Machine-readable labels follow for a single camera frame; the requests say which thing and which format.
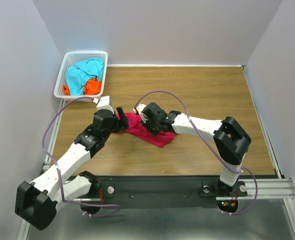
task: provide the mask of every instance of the blue cloth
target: blue cloth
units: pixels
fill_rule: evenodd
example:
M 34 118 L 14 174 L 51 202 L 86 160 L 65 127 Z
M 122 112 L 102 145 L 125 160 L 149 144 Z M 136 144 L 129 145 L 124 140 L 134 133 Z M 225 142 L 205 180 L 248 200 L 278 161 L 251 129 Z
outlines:
M 102 59 L 78 61 L 70 66 L 65 74 L 66 84 L 71 96 L 83 95 L 83 88 L 90 79 L 102 82 L 104 63 Z

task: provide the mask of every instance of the cloth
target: cloth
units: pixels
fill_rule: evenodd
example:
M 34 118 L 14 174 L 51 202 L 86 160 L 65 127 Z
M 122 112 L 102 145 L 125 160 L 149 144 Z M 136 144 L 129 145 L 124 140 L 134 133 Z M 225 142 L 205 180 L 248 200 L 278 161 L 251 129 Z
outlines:
M 83 95 L 95 95 L 101 91 L 102 82 L 98 81 L 97 78 L 93 78 L 87 81 L 83 88 Z M 66 95 L 70 95 L 70 89 L 68 85 L 63 85 L 63 92 Z
M 102 82 L 104 63 L 102 59 L 92 58 L 78 61 L 70 66 L 65 74 L 66 84 L 73 96 L 83 95 L 84 87 L 90 79 Z
M 128 129 L 124 131 L 132 134 L 150 144 L 163 148 L 166 144 L 169 144 L 175 134 L 171 132 L 161 132 L 157 136 L 153 136 L 144 126 L 141 125 L 141 117 L 131 112 L 126 112 L 125 116 L 128 118 Z

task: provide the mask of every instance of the wooden tabletop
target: wooden tabletop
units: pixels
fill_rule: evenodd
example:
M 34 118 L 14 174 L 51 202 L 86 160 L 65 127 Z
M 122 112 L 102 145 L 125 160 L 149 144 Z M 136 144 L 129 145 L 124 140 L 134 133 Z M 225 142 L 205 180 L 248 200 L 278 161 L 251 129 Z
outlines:
M 254 174 L 274 174 L 262 130 L 240 67 L 108 67 L 104 96 L 113 107 L 132 112 L 136 101 L 153 90 L 178 95 L 193 117 L 223 120 L 234 117 L 252 138 L 243 165 Z M 142 100 L 156 102 L 166 112 L 184 112 L 172 96 L 154 93 Z M 63 112 L 53 155 L 59 159 L 76 136 L 93 121 L 94 103 L 72 103 Z M 219 175 L 221 163 L 199 137 L 176 135 L 164 148 L 129 133 L 113 133 L 105 147 L 75 174 L 95 175 Z

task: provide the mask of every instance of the white wall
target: white wall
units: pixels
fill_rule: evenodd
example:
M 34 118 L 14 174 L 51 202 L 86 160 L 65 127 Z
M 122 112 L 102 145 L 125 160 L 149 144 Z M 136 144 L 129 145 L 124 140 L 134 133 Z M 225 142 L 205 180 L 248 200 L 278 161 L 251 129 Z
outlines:
M 281 171 L 295 184 L 295 0 L 284 0 L 245 75 Z
M 15 240 L 18 185 L 40 174 L 41 139 L 58 109 L 62 56 L 31 0 L 0 0 L 0 240 Z
M 34 0 L 59 51 L 109 64 L 244 65 L 282 0 Z

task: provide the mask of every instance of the laundry basket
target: laundry basket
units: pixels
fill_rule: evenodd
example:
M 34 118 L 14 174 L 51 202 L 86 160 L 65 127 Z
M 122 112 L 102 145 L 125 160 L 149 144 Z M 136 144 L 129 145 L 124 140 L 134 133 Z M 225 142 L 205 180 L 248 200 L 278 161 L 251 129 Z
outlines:
M 67 84 L 66 81 L 66 72 L 69 67 L 79 61 L 88 60 L 88 59 L 102 59 L 104 62 L 104 71 L 102 78 L 101 91 L 96 95 L 86 95 L 88 97 L 100 99 L 104 90 L 104 84 L 106 81 L 106 73 L 107 73 L 107 64 L 108 64 L 108 54 L 105 51 L 70 51 L 65 54 L 61 68 L 59 69 L 59 73 L 57 76 L 55 88 L 54 88 L 54 96 L 59 99 L 64 99 L 66 101 L 72 101 L 81 96 L 70 96 L 65 95 L 63 91 L 63 85 Z M 81 99 L 78 102 L 91 102 L 90 99 Z

